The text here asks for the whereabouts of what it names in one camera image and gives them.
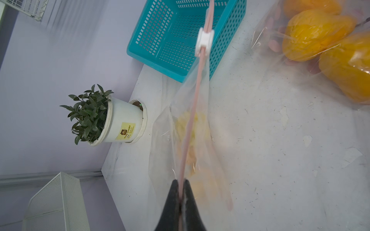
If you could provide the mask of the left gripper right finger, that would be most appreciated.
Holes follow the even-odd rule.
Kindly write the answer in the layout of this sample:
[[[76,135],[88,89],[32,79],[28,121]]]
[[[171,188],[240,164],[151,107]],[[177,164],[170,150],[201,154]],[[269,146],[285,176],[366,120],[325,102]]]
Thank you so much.
[[[185,179],[181,202],[182,231],[207,231],[200,217],[189,180]]]

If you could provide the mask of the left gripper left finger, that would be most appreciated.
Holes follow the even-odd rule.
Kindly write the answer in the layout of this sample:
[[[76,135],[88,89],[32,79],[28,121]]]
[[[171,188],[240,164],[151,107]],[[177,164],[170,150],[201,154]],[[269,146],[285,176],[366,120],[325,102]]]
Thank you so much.
[[[165,205],[154,231],[178,231],[180,220],[179,183],[173,180]]]

